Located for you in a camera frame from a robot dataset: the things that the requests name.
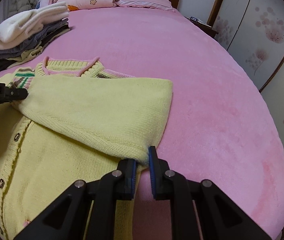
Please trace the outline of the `yellow knit child cardigan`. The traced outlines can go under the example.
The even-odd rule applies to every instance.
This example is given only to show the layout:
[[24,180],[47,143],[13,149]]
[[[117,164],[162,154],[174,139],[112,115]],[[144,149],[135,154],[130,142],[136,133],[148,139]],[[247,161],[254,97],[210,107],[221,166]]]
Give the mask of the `yellow knit child cardigan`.
[[169,116],[172,82],[45,58],[0,77],[25,100],[0,105],[0,238],[13,239],[71,183],[98,180],[121,159],[141,165]]

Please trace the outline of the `black folded garment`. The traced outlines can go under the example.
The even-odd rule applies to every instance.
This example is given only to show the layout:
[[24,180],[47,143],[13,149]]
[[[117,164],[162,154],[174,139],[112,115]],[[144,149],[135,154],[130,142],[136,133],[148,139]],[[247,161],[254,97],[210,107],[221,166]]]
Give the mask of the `black folded garment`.
[[12,67],[15,67],[15,66],[24,64],[24,63],[26,63],[26,62],[10,61],[10,60],[8,60],[8,59],[0,60],[0,72],[3,71],[3,70],[6,70],[6,69],[9,69],[9,68],[12,68]]

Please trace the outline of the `items on nightstand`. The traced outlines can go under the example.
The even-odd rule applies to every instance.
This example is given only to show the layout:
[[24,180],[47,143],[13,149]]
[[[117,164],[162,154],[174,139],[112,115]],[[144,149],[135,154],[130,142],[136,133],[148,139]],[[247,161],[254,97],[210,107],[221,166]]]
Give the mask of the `items on nightstand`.
[[196,17],[191,16],[190,17],[190,21],[192,21],[192,22],[199,22],[199,19],[196,18]]

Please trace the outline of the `light green folded garment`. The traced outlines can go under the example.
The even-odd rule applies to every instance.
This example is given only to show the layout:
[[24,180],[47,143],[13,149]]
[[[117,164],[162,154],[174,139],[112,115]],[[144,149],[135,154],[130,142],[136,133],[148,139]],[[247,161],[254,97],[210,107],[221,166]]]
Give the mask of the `light green folded garment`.
[[11,57],[8,58],[8,60],[17,62],[27,62],[40,55],[43,52],[43,49],[44,48],[42,46],[37,46],[37,48],[25,50],[21,53],[20,56]]

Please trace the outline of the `green puffer jacket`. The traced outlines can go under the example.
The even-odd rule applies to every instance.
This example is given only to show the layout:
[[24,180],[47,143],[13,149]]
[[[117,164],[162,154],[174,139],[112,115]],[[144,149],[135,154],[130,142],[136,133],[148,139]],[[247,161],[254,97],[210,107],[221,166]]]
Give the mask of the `green puffer jacket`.
[[34,9],[37,5],[37,0],[8,0],[7,17],[11,17],[20,12]]

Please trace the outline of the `dark wooden nightstand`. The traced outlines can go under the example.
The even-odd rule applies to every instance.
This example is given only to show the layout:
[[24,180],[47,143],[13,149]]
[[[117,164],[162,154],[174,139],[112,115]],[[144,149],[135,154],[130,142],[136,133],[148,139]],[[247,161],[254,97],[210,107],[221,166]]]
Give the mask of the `dark wooden nightstand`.
[[203,21],[201,21],[199,19],[199,22],[192,22],[190,21],[193,25],[195,25],[196,27],[198,27],[199,29],[201,29],[203,32],[205,32],[208,36],[210,36],[211,38],[215,38],[218,35],[218,32],[215,31],[212,26],[204,23]]

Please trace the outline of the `pink pillow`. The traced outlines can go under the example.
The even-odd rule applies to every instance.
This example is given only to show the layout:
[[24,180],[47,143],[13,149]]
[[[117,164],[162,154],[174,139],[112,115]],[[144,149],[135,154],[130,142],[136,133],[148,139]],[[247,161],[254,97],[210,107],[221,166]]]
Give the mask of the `pink pillow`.
[[119,7],[135,7],[174,11],[169,0],[118,0],[115,4]]

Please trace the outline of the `white fleece folded garment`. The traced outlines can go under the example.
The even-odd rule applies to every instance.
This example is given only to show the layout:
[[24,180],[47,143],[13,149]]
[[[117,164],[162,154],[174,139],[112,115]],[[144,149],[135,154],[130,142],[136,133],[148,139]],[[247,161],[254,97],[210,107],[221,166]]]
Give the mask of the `white fleece folded garment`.
[[0,23],[0,50],[11,49],[47,24],[69,16],[65,2],[54,3],[39,9],[20,12]]

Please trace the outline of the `floral wardrobe door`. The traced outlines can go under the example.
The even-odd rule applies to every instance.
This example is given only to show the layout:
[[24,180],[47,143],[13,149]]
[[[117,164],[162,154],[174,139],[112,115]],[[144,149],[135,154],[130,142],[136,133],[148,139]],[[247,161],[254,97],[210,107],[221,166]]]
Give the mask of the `floral wardrobe door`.
[[213,29],[261,93],[284,146],[284,1],[223,0]]

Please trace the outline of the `grey folded garment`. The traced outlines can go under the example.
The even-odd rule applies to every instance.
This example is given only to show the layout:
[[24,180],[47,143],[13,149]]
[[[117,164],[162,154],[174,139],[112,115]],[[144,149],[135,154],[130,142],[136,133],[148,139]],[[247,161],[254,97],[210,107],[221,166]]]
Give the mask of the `grey folded garment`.
[[22,53],[37,49],[40,46],[45,48],[54,38],[62,35],[63,31],[68,32],[69,30],[68,18],[47,24],[41,31],[33,34],[19,45],[10,49],[0,50],[0,60],[20,57]]

